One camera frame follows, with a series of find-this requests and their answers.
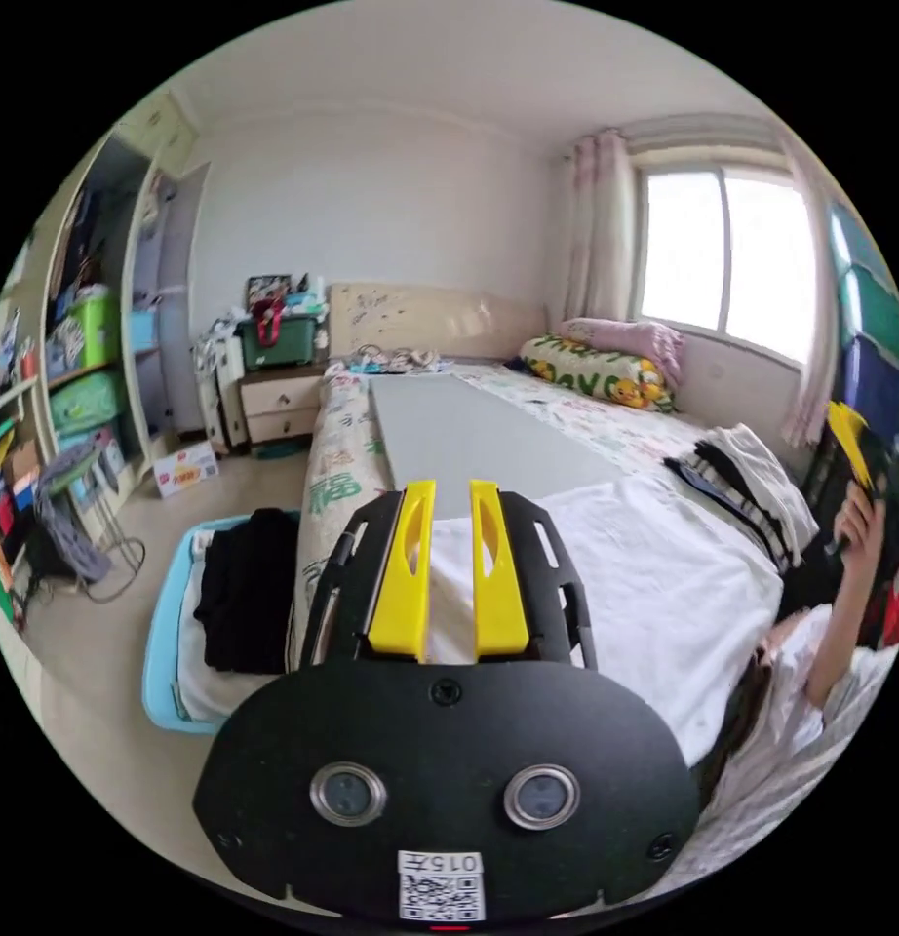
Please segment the green basket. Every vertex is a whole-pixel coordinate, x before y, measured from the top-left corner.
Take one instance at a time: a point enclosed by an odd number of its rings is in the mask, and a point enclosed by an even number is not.
[[[81,299],[66,316],[82,326],[85,347],[79,368],[99,368],[121,357],[121,312],[116,295]]]
[[[267,326],[268,334],[271,325]],[[313,360],[313,336],[316,332],[316,317],[300,315],[282,319],[277,341],[272,345],[261,344],[257,334],[257,322],[243,322],[241,326],[242,357],[246,371],[261,371],[264,368],[291,367],[309,364]]]

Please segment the blue laundry basket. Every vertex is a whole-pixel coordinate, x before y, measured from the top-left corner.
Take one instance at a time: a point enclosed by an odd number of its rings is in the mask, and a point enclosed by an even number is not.
[[[298,510],[288,511],[299,519]],[[150,622],[150,634],[144,652],[144,674],[141,681],[141,701],[147,717],[166,731],[189,734],[215,734],[225,719],[194,721],[180,713],[176,705],[176,656],[179,648],[179,615],[183,594],[193,569],[193,536],[204,530],[231,529],[248,516],[211,520],[188,530],[176,547],[167,577],[164,579],[157,607]]]

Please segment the yellow object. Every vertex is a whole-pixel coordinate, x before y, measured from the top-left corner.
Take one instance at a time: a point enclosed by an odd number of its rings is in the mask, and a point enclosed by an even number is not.
[[[7,434],[0,439],[0,470],[1,466],[4,464],[4,459],[8,457],[8,451],[10,451],[11,445],[14,443],[14,437],[17,433],[17,429],[10,429]]]
[[[827,422],[849,459],[856,481],[868,490],[872,487],[872,476],[859,448],[859,435],[867,427],[866,420],[845,403],[830,403],[827,408]]]
[[[430,535],[437,485],[408,484],[369,628],[375,653],[426,659],[430,611]]]
[[[473,606],[476,624],[476,659],[508,656],[528,648],[528,624],[521,601],[508,531],[491,481],[471,481]],[[491,556],[486,574],[483,546]]]

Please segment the drawer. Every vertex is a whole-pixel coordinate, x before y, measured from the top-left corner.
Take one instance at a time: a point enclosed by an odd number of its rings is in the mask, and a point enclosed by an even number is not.
[[[319,374],[311,374],[279,380],[245,381],[242,383],[242,409],[248,418],[266,412],[317,410],[322,379]]]
[[[312,408],[293,409],[288,412],[266,412],[259,416],[249,416],[248,434],[255,445],[259,442],[271,442],[275,439],[310,435],[316,425],[316,417],[319,413],[319,409]]]

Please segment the nightstand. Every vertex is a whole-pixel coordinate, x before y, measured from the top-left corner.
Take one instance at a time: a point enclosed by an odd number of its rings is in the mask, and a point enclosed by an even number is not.
[[[323,368],[259,370],[241,381],[252,445],[309,435],[320,412]]]

